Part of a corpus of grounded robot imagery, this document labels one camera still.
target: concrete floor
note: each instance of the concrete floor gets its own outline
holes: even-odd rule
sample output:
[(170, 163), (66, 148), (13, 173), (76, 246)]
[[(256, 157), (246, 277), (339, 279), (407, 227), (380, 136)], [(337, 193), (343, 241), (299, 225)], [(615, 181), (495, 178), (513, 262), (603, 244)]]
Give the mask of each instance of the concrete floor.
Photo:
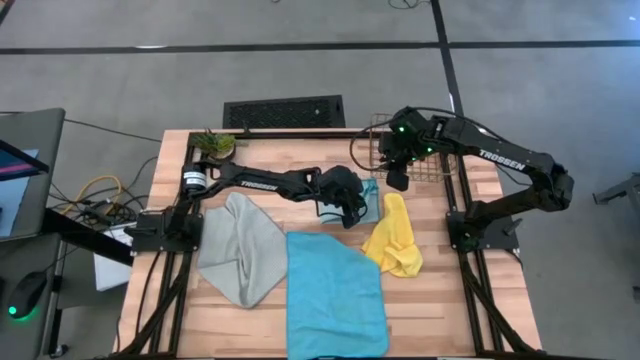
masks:
[[(434, 41), (431, 8), (386, 1), (17, 0), (0, 47)], [(640, 7), (610, 0), (442, 1), (450, 41), (640, 39)], [(562, 213), (530, 212), (518, 229), (529, 294), (551, 353), (635, 359), (640, 353), (637, 218), (591, 193), (640, 171), (640, 49), (452, 51), (468, 116), (551, 153), (576, 180)], [(160, 137), (220, 127), (225, 101), (342, 94), (347, 126), (404, 105), (449, 107), (439, 50), (0, 56), (0, 110), (67, 109), (68, 117)], [(130, 181), (158, 145), (66, 124), (55, 183), (69, 196), (111, 173)], [(153, 166), (134, 192), (143, 194)], [(501, 178), (506, 192), (517, 185)], [(89, 254), (69, 269), (89, 271)], [(122, 289), (65, 312), (66, 358), (106, 354)]]

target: small plant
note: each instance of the small plant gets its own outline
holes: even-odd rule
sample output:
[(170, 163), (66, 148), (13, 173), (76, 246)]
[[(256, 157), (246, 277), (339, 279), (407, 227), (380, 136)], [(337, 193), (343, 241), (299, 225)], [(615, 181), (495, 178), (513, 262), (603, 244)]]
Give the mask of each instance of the small plant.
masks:
[(211, 129), (204, 133), (195, 134), (191, 145), (199, 148), (202, 153), (212, 158), (225, 158), (233, 152), (236, 138), (229, 134), (214, 134)]

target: metal basket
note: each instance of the metal basket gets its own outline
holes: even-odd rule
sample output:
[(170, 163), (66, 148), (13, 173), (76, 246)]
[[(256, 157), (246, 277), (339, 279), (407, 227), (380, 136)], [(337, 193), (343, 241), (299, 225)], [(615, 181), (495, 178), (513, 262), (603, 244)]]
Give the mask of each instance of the metal basket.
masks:
[[(371, 125), (376, 125), (381, 122), (390, 120), (393, 115), (374, 113), (371, 115)], [(369, 132), (369, 165), (371, 168), (376, 168), (381, 165), (380, 154), (378, 153), (378, 136), (374, 136), (374, 133), (384, 132), (383, 127), (377, 127), (371, 129)], [(445, 173), (442, 171), (442, 163), (440, 162), (439, 155), (431, 155), (422, 161), (415, 161), (413, 165), (407, 167), (407, 175), (412, 181), (421, 182), (441, 182), (445, 176), (451, 176), (458, 168), (458, 162), (455, 156), (448, 155), (447, 160), (449, 162), (449, 171)], [(371, 176), (379, 179), (387, 177), (386, 170), (372, 171)]]

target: desk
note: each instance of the desk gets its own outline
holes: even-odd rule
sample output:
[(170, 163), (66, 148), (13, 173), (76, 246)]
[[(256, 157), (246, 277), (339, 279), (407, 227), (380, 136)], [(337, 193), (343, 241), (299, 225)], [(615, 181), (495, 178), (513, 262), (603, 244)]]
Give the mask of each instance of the desk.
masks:
[[(330, 131), (353, 131), (331, 129)], [(181, 167), (187, 149), (189, 131), (172, 130), (164, 134), (162, 147), (149, 198), (150, 209), (171, 205), (179, 188)], [(241, 140), (234, 161), (240, 165), (286, 171), (319, 166), (326, 170), (345, 165), (367, 178), (348, 153), (346, 139)], [(369, 143), (359, 140), (354, 153), (363, 164), (368, 163)], [(476, 200), (493, 200), (502, 196), (496, 168), (475, 157), (465, 158), (472, 196)], [(454, 176), (456, 194), (461, 194)], [(378, 181), (382, 197), (392, 191)], [(340, 225), (321, 225), (313, 202), (293, 203), (276, 194), (259, 190), (233, 188), (202, 202), (202, 210), (224, 204), (231, 191), (242, 192), (260, 206), (284, 231), (326, 232), (344, 244), (358, 248), (371, 234), (374, 225), (357, 225), (345, 230)], [(388, 356), (473, 355), (462, 279), (456, 253), (450, 248), (444, 219), (448, 202), (443, 183), (411, 182), (402, 193), (417, 245), (424, 265), (418, 277), (396, 278), (382, 274), (385, 309), (391, 346)], [(142, 289), (154, 254), (135, 258), (120, 322), (121, 339), (126, 346), (134, 337)], [(533, 318), (529, 296), (520, 265), (506, 252), (486, 251), (487, 266), (497, 307), (522, 338), (535, 348), (540, 340)], [(158, 300), (164, 255), (152, 273), (144, 302), (142, 324), (153, 312)], [(176, 260), (177, 271), (180, 260)], [(285, 357), (286, 356), (286, 291), (283, 280), (254, 309), (245, 310), (229, 301), (195, 270), (195, 259), (189, 276), (179, 357)], [(491, 349), (490, 332), (482, 306), (485, 348)], [(167, 311), (160, 351), (166, 351), (173, 309)]]

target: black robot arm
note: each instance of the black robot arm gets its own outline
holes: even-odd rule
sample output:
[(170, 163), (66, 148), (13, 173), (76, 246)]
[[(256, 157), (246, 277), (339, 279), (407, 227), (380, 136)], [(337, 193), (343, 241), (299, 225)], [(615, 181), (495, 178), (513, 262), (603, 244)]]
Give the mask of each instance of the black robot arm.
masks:
[[(213, 185), (206, 187), (206, 172), (209, 170), (213, 177), (213, 169), (219, 171), (219, 176)], [(344, 166), (335, 166), (325, 173), (317, 167), (276, 173), (232, 162), (220, 164), (204, 160), (185, 165), (182, 174), (178, 201), (163, 212), (165, 226), (162, 232), (170, 237), (192, 237), (196, 232), (189, 221), (193, 204), (234, 186), (275, 192), (294, 202), (314, 200), (334, 205), (342, 209), (341, 219), (346, 229), (360, 221), (361, 209), (366, 206), (360, 196), (363, 189), (360, 178)]]
[(496, 134), (489, 136), (469, 119), (432, 116), (427, 120), (410, 107), (394, 115), (389, 127), (391, 132), (383, 133), (378, 150), (383, 168), (389, 171), (387, 184), (398, 190), (408, 187), (407, 165), (436, 153), (475, 155), (529, 176), (529, 188), (469, 206), (463, 225), (468, 238), (482, 237), (487, 226), (499, 218), (531, 209), (551, 212), (569, 207), (573, 179), (549, 154), (514, 145)]

